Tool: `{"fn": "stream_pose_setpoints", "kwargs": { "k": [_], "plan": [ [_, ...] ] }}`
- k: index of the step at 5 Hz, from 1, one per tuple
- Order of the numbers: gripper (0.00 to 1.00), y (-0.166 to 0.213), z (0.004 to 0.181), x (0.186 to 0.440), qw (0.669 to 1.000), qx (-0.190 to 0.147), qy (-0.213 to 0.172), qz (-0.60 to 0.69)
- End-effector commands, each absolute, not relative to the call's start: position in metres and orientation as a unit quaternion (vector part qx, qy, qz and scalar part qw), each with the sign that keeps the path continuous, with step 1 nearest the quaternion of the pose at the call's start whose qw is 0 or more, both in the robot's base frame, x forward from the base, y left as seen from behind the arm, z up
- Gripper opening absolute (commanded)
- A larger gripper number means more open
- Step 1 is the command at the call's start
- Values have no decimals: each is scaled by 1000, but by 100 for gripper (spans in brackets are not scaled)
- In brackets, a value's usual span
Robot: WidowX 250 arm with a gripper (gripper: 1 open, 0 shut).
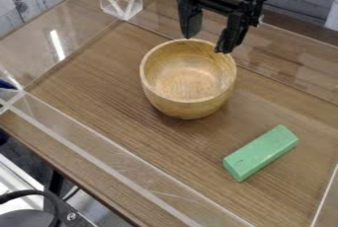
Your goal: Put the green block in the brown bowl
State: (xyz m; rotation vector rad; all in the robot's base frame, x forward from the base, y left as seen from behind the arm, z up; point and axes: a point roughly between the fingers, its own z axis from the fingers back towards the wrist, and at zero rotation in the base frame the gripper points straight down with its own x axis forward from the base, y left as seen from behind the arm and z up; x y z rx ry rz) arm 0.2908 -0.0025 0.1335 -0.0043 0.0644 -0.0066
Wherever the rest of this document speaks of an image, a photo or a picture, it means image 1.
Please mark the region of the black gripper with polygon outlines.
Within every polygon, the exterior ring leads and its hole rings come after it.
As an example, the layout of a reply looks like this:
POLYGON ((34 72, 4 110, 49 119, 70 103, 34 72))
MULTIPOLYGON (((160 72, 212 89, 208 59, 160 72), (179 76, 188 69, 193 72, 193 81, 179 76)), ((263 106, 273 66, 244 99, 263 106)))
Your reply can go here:
POLYGON ((184 38, 197 35, 201 28, 201 10, 228 16, 213 51, 231 53, 241 44, 248 25, 256 27, 263 18, 267 0, 176 0, 180 32, 184 38))

